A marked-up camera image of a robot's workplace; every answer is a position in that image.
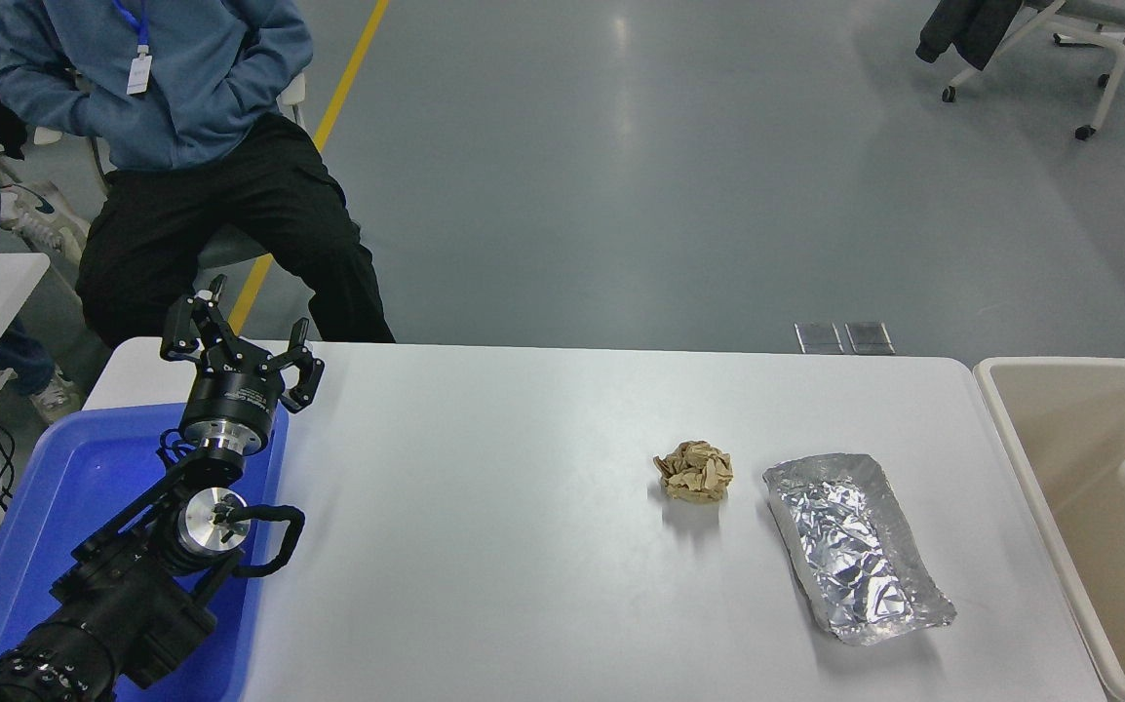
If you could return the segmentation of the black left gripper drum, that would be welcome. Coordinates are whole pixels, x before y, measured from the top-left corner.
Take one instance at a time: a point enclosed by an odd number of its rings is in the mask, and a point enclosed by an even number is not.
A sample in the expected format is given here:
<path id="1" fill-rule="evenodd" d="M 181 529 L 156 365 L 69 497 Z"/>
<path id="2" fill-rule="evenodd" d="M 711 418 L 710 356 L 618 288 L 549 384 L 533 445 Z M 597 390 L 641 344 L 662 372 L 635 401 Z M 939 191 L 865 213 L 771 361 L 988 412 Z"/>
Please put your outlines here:
<path id="1" fill-rule="evenodd" d="M 243 348 L 230 352 L 222 346 L 207 348 L 200 356 L 191 395 L 179 431 L 189 443 L 201 440 L 212 422 L 224 421 L 245 428 L 256 443 L 270 436 L 276 407 L 285 392 L 281 374 L 260 374 L 270 352 L 263 348 Z"/>

